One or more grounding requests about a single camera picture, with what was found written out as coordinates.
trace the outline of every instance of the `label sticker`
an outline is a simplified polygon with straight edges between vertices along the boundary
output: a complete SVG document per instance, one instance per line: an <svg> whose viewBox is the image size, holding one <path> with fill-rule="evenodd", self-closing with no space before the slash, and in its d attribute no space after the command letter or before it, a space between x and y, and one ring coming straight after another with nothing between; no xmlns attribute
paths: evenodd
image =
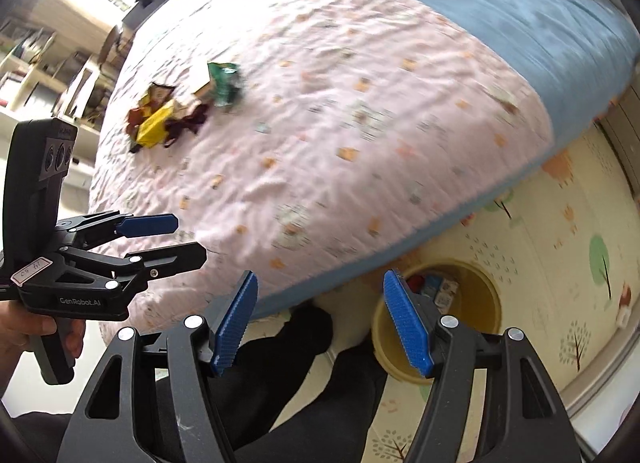
<svg viewBox="0 0 640 463"><path fill-rule="evenodd" d="M24 283L29 281L34 275L43 271L43 269L47 268L47 266L51 266L53 261L47 259L46 257L39 257L33 263L25 266L24 268L19 269L11 276L11 280L14 281L17 286L22 287Z"/></svg>

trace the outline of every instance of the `shelf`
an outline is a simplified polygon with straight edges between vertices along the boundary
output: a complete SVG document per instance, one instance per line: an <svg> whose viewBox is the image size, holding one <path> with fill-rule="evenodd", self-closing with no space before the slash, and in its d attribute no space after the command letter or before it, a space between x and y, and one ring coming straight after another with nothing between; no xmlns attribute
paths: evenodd
<svg viewBox="0 0 640 463"><path fill-rule="evenodd" d="M15 71L15 69L17 68L18 71L24 74L27 74L31 69L31 65L29 63L11 54L7 55L2 61L2 66L4 66L5 64L11 65L12 71Z"/></svg>
<svg viewBox="0 0 640 463"><path fill-rule="evenodd" d="M30 117L25 113L17 113L0 106L0 136L11 137L14 133L15 126L18 122L24 122L25 120L39 120L47 117Z"/></svg>
<svg viewBox="0 0 640 463"><path fill-rule="evenodd" d="M88 126L87 124L75 124L78 128L86 131L87 133L89 133L90 135L94 135L94 136L100 136L100 131L98 131L96 128L92 128L91 126Z"/></svg>
<svg viewBox="0 0 640 463"><path fill-rule="evenodd" d="M33 79L36 82L56 91L57 93L64 93L67 89L67 85L57 78L53 78L51 75L45 73L41 69L36 68L36 66L30 66L30 70L25 77L25 82L27 79Z"/></svg>

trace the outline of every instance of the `mattress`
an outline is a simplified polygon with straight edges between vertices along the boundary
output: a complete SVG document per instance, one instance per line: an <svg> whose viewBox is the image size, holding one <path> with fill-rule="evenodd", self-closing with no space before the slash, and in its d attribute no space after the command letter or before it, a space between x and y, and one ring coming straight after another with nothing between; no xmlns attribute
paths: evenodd
<svg viewBox="0 0 640 463"><path fill-rule="evenodd" d="M284 38L294 23L306 24L295 50ZM318 28L367 37L323 42ZM412 58L417 43L433 48L428 64ZM104 252L195 239L209 259L198 275L152 283L129 323L166 327L232 291L242 269L262 281L260 316L391 261L580 135L628 84L639 50L607 0L169 0L138 32L111 98L91 208L180 218L173 237ZM362 61L345 66L354 52ZM355 81L332 78L328 56ZM127 153L124 115L148 83L185 95L191 64L211 58L244 64L246 105L170 150ZM302 92L276 86L297 75ZM500 93L518 101L517 121ZM212 192L207 176L223 170Z"/></svg>

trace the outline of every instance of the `tree print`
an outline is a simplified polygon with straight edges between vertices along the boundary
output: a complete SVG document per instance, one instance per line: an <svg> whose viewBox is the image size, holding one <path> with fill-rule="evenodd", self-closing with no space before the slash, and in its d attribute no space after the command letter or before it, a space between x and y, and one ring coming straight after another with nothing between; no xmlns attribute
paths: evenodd
<svg viewBox="0 0 640 463"><path fill-rule="evenodd" d="M560 362L575 364L576 370L580 371L580 363L589 346L589 340L591 340L591 331L587 328L587 323L578 326L578 321L574 320L569 326L566 336L560 339Z"/></svg>
<svg viewBox="0 0 640 463"><path fill-rule="evenodd" d="M423 133L433 133L438 142L438 145L440 147L446 146L449 132L446 128L440 125L440 120L438 119L438 117L429 115L426 120L423 120L418 124L418 129L420 129Z"/></svg>
<svg viewBox="0 0 640 463"><path fill-rule="evenodd" d="M349 109L350 119L344 123L344 127L354 127L360 130L360 136L372 142L385 133L386 127L394 115L386 109L376 111L362 100L356 101Z"/></svg>
<svg viewBox="0 0 640 463"><path fill-rule="evenodd" d="M429 399L430 394L431 394L431 383L429 383L428 385L420 386L420 396L422 396L422 399L425 401L425 403Z"/></svg>
<svg viewBox="0 0 640 463"><path fill-rule="evenodd" d="M182 229L178 229L174 233L175 240L178 243L189 243L190 241L194 241L195 236L196 236L195 232L182 230Z"/></svg>
<svg viewBox="0 0 640 463"><path fill-rule="evenodd" d="M419 205L422 201L424 185L419 182L411 182L407 188L407 192L409 193L409 201L414 205Z"/></svg>
<svg viewBox="0 0 640 463"><path fill-rule="evenodd" d="M609 250L607 250L602 236L598 234L595 234L589 243L589 265L593 282L597 286L607 284L609 300L611 300Z"/></svg>
<svg viewBox="0 0 640 463"><path fill-rule="evenodd" d="M387 430L382 439L373 440L373 454L380 459L388 459L393 462L404 461L413 439L413 434L405 436L398 434L395 430Z"/></svg>
<svg viewBox="0 0 640 463"><path fill-rule="evenodd" d="M500 194L498 198L494 199L489 205L486 205L484 209L488 212L498 212L502 210L509 219L513 219L511 217L511 213L507 208L507 204L511 202L513 199L513 189L509 189L507 192Z"/></svg>
<svg viewBox="0 0 640 463"><path fill-rule="evenodd" d="M282 205L278 208L276 220L281 225L274 246L295 250L310 243L306 236L309 214L302 205Z"/></svg>

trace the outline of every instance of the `person's leg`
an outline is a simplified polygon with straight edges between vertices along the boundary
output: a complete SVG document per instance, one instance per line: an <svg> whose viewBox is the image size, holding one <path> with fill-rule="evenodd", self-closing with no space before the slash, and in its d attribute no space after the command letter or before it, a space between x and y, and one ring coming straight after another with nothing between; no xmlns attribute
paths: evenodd
<svg viewBox="0 0 640 463"><path fill-rule="evenodd" d="M45 463L56 463L58 451L65 435L70 414L28 413L14 418L15 428L24 444L35 452ZM12 463L33 463L33 459L24 460L19 454L13 454L12 442L5 440L0 433L0 453L2 461Z"/></svg>
<svg viewBox="0 0 640 463"><path fill-rule="evenodd" d="M370 337L343 351L324 391L291 419L236 451L238 463L359 463L385 388Z"/></svg>
<svg viewBox="0 0 640 463"><path fill-rule="evenodd" d="M233 449L269 432L302 385L316 355L329 348L332 336L331 316L313 305L303 305L275 337L247 342L222 377L209 379L210 399ZM177 447L169 380L159 380L156 388L162 438L168 447Z"/></svg>

